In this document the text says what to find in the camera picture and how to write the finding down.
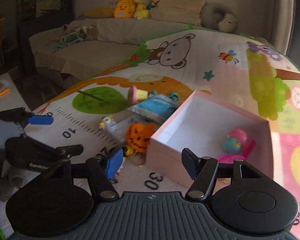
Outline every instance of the metal screw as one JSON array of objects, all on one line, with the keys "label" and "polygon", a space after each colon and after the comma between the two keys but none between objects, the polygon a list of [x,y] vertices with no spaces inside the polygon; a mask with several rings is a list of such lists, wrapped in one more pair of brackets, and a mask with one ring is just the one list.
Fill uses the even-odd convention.
[{"label": "metal screw", "polygon": [[114,198],[116,193],[112,190],[105,190],[101,192],[100,196],[103,198]]},{"label": "metal screw", "polygon": [[202,198],[204,193],[200,190],[193,190],[188,193],[191,198]]}]

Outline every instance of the play mat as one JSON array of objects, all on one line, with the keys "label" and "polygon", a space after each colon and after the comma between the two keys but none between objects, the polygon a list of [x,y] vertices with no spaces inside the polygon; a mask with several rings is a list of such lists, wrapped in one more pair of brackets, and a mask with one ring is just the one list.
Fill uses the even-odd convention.
[{"label": "play mat", "polygon": [[[83,144],[83,154],[71,160],[84,162],[103,147],[115,145],[98,123],[108,114],[117,122],[131,115],[126,108],[132,85],[158,94],[176,92],[181,102],[194,90],[202,90],[268,119],[274,180],[289,190],[300,206],[300,70],[275,49],[245,36],[189,28],[149,40],[117,66],[70,87],[42,106],[39,113],[52,115],[54,123],[28,126],[26,132],[53,147]],[[158,188],[186,192],[168,178],[156,184],[158,188],[149,187],[147,181],[154,174],[146,166],[126,162],[115,187],[119,193]],[[88,188],[84,180],[76,184]],[[0,215],[2,235],[11,235],[9,226]],[[300,210],[291,232],[300,239]]]}]

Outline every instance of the yellow stuffed animal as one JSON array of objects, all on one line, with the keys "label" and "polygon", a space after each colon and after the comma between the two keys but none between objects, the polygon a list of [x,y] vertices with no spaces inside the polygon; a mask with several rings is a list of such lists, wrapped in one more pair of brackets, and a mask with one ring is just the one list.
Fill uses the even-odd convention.
[{"label": "yellow stuffed animal", "polygon": [[133,17],[136,18],[137,20],[147,19],[149,16],[149,12],[150,12],[149,10],[136,11]]},{"label": "yellow stuffed animal", "polygon": [[132,18],[136,7],[133,0],[120,0],[114,10],[115,18]]},{"label": "yellow stuffed animal", "polygon": [[144,3],[142,2],[142,0],[133,0],[134,4],[137,4],[137,9],[136,11],[141,11],[146,9],[146,5],[144,5]]}]

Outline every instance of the teal star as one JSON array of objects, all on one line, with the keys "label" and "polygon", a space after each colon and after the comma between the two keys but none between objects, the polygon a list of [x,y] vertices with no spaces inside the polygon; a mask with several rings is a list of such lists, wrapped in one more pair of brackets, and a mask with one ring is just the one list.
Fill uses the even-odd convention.
[{"label": "teal star", "polygon": [[214,77],[214,74],[212,74],[212,70],[210,70],[209,72],[204,72],[204,77],[203,79],[206,79],[207,81],[210,81],[211,78]]}]

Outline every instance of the blue snack package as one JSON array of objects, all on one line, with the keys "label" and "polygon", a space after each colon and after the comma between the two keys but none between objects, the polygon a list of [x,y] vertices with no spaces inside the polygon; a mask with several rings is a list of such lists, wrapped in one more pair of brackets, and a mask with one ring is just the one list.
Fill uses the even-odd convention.
[{"label": "blue snack package", "polygon": [[161,94],[147,99],[128,109],[146,119],[163,124],[177,109],[178,103]]}]

